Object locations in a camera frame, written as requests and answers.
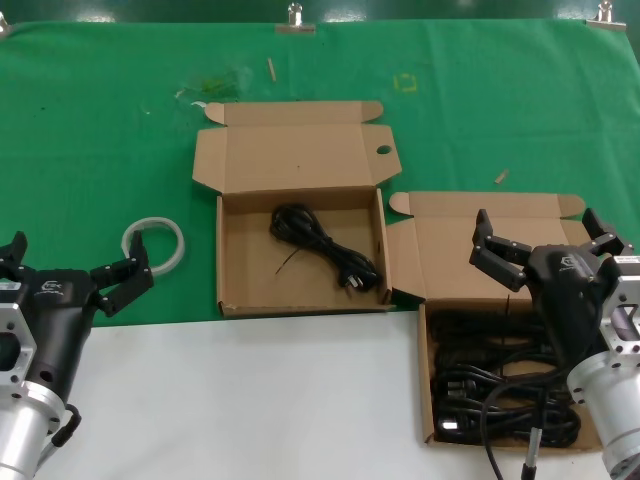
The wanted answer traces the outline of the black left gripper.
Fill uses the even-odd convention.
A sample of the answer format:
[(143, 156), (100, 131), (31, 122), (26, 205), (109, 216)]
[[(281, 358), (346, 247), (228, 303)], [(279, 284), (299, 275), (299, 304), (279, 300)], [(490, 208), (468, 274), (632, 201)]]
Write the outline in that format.
[(26, 250), (22, 231), (1, 247), (0, 277), (20, 285), (15, 291), (3, 289), (1, 301), (19, 305), (36, 344), (25, 379), (66, 401), (97, 308), (113, 317), (154, 286), (148, 254), (142, 234), (135, 232), (128, 258), (89, 275), (83, 270), (23, 267)]

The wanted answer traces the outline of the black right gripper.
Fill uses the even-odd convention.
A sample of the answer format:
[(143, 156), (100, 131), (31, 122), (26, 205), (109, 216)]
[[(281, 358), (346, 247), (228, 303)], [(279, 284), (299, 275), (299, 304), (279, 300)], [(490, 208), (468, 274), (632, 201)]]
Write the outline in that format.
[(529, 245), (496, 236), (487, 211), (480, 209), (472, 237), (471, 265), (513, 292), (526, 283), (560, 366), (576, 366), (607, 350), (600, 324), (613, 281), (600, 272), (601, 257), (634, 255), (634, 246), (594, 209), (584, 211), (582, 225), (590, 238), (582, 246), (543, 245), (531, 253)]

